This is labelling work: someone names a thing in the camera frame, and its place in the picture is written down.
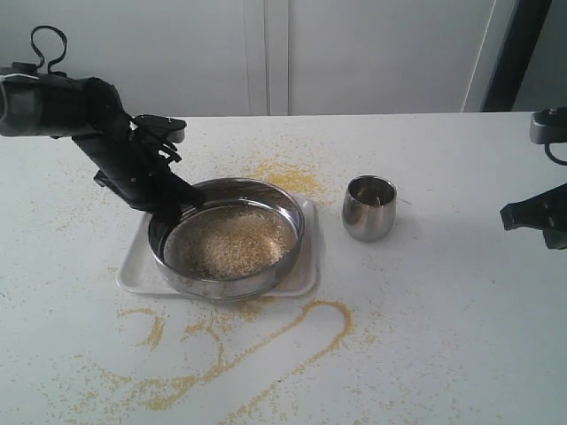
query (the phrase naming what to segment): metal cup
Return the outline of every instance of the metal cup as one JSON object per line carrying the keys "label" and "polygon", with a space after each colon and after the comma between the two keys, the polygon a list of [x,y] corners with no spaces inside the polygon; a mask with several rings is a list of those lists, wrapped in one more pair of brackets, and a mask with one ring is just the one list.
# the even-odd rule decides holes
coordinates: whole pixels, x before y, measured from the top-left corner
{"label": "metal cup", "polygon": [[343,203],[343,225],[362,242],[375,242],[391,229],[396,218],[396,188],[375,175],[362,175],[348,184]]}

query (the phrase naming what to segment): table surface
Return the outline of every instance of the table surface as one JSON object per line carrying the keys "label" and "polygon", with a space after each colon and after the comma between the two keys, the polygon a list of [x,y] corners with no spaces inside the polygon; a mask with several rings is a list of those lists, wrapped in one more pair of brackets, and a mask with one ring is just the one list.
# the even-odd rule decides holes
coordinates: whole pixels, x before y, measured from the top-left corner
{"label": "table surface", "polygon": [[[71,141],[0,139],[0,423],[563,423],[567,261],[499,210],[565,181],[530,115],[187,119],[190,182],[254,176],[318,207],[321,276],[299,299],[128,294],[139,218]],[[357,243],[350,179],[399,191]]]}

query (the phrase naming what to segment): white tray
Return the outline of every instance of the white tray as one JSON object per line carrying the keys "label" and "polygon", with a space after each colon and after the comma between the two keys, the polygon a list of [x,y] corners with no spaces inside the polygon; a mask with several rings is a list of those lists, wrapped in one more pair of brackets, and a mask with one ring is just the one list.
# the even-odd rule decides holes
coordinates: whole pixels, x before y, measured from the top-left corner
{"label": "white tray", "polygon": [[[301,195],[293,195],[305,216],[305,234],[298,261],[290,274],[263,297],[299,297],[307,294],[317,283],[319,245],[315,204]],[[148,244],[148,224],[151,215],[144,214],[137,227],[126,256],[116,274],[118,286],[128,292],[146,295],[184,297],[169,285],[159,272]]]}

